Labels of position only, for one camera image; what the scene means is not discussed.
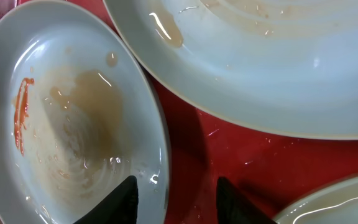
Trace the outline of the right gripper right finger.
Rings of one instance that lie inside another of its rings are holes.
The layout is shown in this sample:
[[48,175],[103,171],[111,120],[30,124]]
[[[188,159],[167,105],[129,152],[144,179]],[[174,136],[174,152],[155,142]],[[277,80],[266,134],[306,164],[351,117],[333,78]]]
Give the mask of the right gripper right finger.
[[225,177],[217,180],[216,209],[219,224],[277,224]]

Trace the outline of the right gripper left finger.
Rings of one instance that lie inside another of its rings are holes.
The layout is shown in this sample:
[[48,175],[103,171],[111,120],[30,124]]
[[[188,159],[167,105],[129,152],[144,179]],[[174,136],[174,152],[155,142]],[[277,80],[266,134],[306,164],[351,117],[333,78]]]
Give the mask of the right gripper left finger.
[[136,224],[139,193],[130,175],[75,224]]

